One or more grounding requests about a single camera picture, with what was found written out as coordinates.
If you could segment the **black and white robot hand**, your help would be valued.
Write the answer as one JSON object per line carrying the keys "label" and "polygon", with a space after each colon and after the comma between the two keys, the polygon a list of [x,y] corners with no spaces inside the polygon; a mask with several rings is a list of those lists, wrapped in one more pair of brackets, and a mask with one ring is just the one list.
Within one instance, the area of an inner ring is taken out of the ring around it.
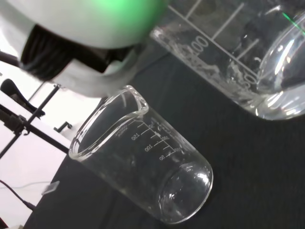
{"label": "black and white robot hand", "polygon": [[88,97],[127,85],[166,0],[3,0],[0,30],[18,67]]}

